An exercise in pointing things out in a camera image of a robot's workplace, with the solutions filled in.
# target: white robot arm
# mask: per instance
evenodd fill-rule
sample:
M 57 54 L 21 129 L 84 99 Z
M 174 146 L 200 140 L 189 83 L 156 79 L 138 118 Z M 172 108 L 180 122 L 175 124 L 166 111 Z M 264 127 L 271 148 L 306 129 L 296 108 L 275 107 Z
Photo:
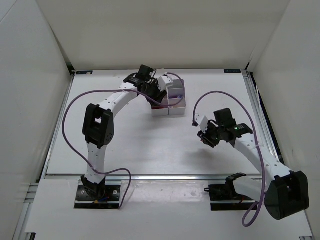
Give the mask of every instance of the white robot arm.
M 114 137 L 114 118 L 131 100 L 138 97 L 138 91 L 161 103 L 167 95 L 166 87 L 173 81 L 166 75 L 155 79 L 155 70 L 142 65 L 136 74 L 128 76 L 120 86 L 123 92 L 115 92 L 101 103 L 88 105 L 85 113 L 82 133 L 88 147 L 88 161 L 93 169 L 103 173 L 107 145 Z M 104 195 L 105 175 L 97 174 L 89 165 L 81 181 L 87 194 L 94 200 Z
M 193 126 L 199 126 L 198 137 L 205 145 L 214 148 L 220 141 L 230 143 L 242 153 L 262 174 L 253 131 L 244 123 L 236 124 L 229 108 L 214 112 L 215 120 L 196 114 Z M 283 219 L 309 207 L 308 179 L 301 172 L 293 172 L 283 165 L 264 147 L 259 146 L 265 168 L 264 205 L 270 215 Z M 244 173 L 227 177 L 224 190 L 216 192 L 217 200 L 247 196 L 257 202 L 261 196 L 261 182 L 253 180 Z

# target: purple cable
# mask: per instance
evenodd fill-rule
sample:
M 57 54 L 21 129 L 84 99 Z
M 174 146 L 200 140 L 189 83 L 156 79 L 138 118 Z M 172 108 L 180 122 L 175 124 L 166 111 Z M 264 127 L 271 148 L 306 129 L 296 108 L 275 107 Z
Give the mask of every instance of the purple cable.
M 176 76 L 177 78 L 179 78 L 179 80 L 181 81 L 182 83 L 182 86 L 183 86 L 183 97 L 185 97 L 185 86 L 184 86 L 184 82 L 182 81 L 181 77 L 179 77 L 178 75 L 176 75 L 175 73 L 167 73 L 167 74 L 170 74 L 170 75 L 173 75 L 173 76 Z M 85 162 L 89 165 L 90 168 L 92 168 L 92 170 L 97 173 L 97 174 L 100 174 L 100 175 L 109 175 L 109 174 L 112 174 L 112 173 L 115 173 L 115 172 L 118 172 L 118 171 L 126 171 L 128 174 L 129 174 L 129 183 L 128 183 L 128 187 L 126 188 L 125 192 L 124 192 L 124 195 L 123 195 L 123 198 L 122 198 L 122 201 L 119 205 L 119 209 L 122 207 L 123 203 L 124 203 L 124 200 L 125 200 L 125 197 L 127 195 L 127 192 L 129 190 L 129 187 L 131 185 L 131 181 L 132 181 L 132 174 L 131 172 L 127 169 L 127 168 L 118 168 L 118 169 L 115 169 L 115 170 L 112 170 L 112 171 L 108 171 L 108 172 L 100 172 L 100 171 L 97 171 L 94 169 L 94 166 L 86 159 L 85 156 L 83 156 L 78 150 L 76 150 L 74 148 L 74 146 L 72 146 L 72 144 L 69 142 L 68 138 L 67 138 L 67 135 L 66 135 L 66 130 L 65 130 L 65 127 L 66 127 L 66 119 L 67 119 L 67 115 L 68 115 L 68 112 L 71 108 L 71 106 L 75 103 L 75 101 L 77 101 L 79 98 L 85 96 L 85 95 L 88 95 L 88 94 L 94 94 L 94 93 L 120 93 L 120 92 L 132 92 L 132 93 L 137 93 L 139 95 L 142 95 L 144 96 L 146 99 L 150 100 L 151 102 L 159 105 L 159 106 L 163 106 L 163 107 L 172 107 L 172 106 L 175 106 L 175 105 L 178 105 L 179 103 L 181 103 L 181 101 L 183 100 L 183 98 L 178 101 L 177 103 L 174 103 L 174 104 L 161 104 L 155 100 L 153 100 L 151 97 L 145 95 L 144 93 L 142 92 L 139 92 L 139 91 L 136 91 L 136 90 L 132 90 L 132 89 L 117 89 L 117 90 L 92 90 L 92 91 L 87 91 L 87 92 L 84 92 L 82 94 L 80 94 L 79 96 L 75 97 L 71 102 L 70 104 L 68 105 L 68 107 L 66 108 L 65 110 L 65 113 L 63 115 L 63 119 L 62 119 L 62 135 L 63 135 L 63 138 L 66 142 L 66 144 L 68 144 L 68 146 L 76 153 L 78 154 L 83 160 L 85 160 Z
M 249 227 L 251 226 L 257 219 L 259 213 L 260 213 L 260 210 L 262 208 L 262 204 L 264 202 L 264 196 L 265 196 L 265 190 L 266 190 L 266 172 L 265 172 L 265 164 L 264 164 L 264 158 L 262 156 L 262 153 L 261 153 L 261 149 L 259 147 L 259 143 L 258 143 L 258 136 L 257 136 L 257 131 L 256 131 L 256 127 L 255 127 L 255 124 L 254 124 L 254 121 L 252 119 L 252 117 L 250 116 L 248 110 L 245 108 L 245 106 L 238 100 L 236 99 L 234 96 L 232 96 L 231 94 L 229 93 L 226 93 L 224 91 L 210 91 L 210 92 L 207 92 L 206 94 L 204 94 L 202 97 L 199 98 L 199 100 L 195 103 L 194 105 L 194 109 L 193 109 L 193 119 L 192 121 L 195 123 L 195 119 L 196 119 L 196 109 L 197 109 L 197 106 L 199 104 L 199 102 L 207 95 L 209 94 L 224 94 L 224 95 L 227 95 L 229 96 L 230 98 L 232 98 L 233 100 L 235 100 L 241 107 L 242 109 L 245 111 L 246 115 L 248 116 L 250 122 L 251 122 L 251 125 L 252 125 L 252 128 L 253 128 L 253 135 L 254 135 L 254 141 L 255 141 L 255 145 L 257 146 L 256 149 L 258 151 L 258 154 L 259 154 L 259 157 L 260 157 L 260 162 L 261 162 L 261 174 L 262 174 L 262 187 L 261 187 L 261 195 L 260 195 L 260 200 L 259 202 L 255 202 L 254 204 L 251 205 L 251 207 L 245 212 L 245 214 L 243 215 L 243 218 L 242 218 L 242 225 L 244 227 Z M 249 223 L 245 223 L 245 220 L 248 216 L 248 214 L 250 213 L 250 211 L 256 206 L 258 205 L 257 209 L 256 209 L 256 212 L 254 214 L 254 216 L 252 217 L 251 221 Z

